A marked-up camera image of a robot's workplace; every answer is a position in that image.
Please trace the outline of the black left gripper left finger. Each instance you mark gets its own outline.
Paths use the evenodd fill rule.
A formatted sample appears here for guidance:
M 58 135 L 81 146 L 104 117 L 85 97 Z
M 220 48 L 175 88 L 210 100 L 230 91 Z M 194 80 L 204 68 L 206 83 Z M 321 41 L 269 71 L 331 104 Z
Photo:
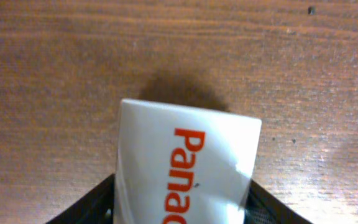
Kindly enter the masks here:
M 113 224 L 114 181 L 111 174 L 47 224 Z

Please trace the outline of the white Panadol box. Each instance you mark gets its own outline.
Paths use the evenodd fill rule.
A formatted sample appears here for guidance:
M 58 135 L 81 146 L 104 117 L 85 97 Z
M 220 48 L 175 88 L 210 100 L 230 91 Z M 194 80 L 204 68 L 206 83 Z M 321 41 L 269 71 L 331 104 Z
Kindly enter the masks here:
M 243 223 L 261 120 L 124 99 L 114 223 Z

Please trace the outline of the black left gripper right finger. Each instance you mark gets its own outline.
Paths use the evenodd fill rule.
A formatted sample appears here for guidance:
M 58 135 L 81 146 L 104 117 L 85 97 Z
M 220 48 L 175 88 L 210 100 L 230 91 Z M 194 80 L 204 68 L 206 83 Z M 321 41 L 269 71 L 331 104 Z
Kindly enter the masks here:
M 311 224 L 253 179 L 245 206 L 244 224 Z

